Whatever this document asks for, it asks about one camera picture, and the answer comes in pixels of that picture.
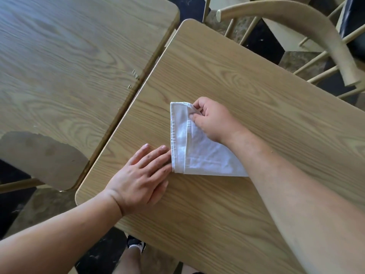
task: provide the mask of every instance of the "wooden table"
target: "wooden table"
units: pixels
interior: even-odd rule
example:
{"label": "wooden table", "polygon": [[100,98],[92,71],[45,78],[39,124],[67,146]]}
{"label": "wooden table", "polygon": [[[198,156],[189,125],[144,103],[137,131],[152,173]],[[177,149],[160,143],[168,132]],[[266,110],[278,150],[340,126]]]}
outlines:
{"label": "wooden table", "polygon": [[0,159],[74,186],[178,21],[167,0],[0,0]]}
{"label": "wooden table", "polygon": [[[194,20],[178,29],[76,193],[81,204],[144,143],[170,142],[170,102],[208,96],[281,155],[365,209],[365,113]],[[304,273],[249,178],[171,174],[117,227],[210,273]]]}

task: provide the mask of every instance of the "forearm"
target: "forearm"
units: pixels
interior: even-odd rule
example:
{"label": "forearm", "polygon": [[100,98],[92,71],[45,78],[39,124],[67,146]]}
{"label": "forearm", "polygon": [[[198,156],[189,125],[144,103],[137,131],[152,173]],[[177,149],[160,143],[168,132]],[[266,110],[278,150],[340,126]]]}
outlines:
{"label": "forearm", "polygon": [[86,203],[0,241],[2,273],[68,273],[121,218],[102,192]]}
{"label": "forearm", "polygon": [[225,144],[247,170],[308,273],[364,272],[365,217],[242,128]]}

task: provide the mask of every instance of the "chair backrest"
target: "chair backrest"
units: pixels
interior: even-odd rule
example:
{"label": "chair backrest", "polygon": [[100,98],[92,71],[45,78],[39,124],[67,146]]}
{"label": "chair backrest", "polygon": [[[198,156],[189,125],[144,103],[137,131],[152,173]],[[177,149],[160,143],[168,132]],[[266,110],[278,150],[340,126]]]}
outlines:
{"label": "chair backrest", "polygon": [[329,52],[338,65],[346,86],[361,81],[360,73],[346,44],[332,22],[316,9],[295,1],[263,0],[230,6],[217,11],[217,20],[259,16],[278,22],[305,36]]}

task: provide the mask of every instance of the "folded fabric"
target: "folded fabric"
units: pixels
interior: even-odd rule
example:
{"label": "folded fabric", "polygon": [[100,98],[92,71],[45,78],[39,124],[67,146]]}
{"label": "folded fabric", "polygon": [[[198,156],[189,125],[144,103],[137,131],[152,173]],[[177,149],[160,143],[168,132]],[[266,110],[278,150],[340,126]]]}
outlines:
{"label": "folded fabric", "polygon": [[191,113],[201,115],[190,103],[170,103],[173,171],[195,175],[248,176],[227,147],[210,140],[190,120]]}

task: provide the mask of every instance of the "person's left hand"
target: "person's left hand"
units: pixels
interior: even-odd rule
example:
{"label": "person's left hand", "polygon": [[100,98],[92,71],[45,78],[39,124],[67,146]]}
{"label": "person's left hand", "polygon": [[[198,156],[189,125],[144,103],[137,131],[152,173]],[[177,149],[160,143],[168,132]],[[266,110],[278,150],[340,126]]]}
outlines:
{"label": "person's left hand", "polygon": [[156,204],[166,191],[171,150],[166,146],[148,150],[148,144],[140,148],[104,190],[118,203],[122,216]]}

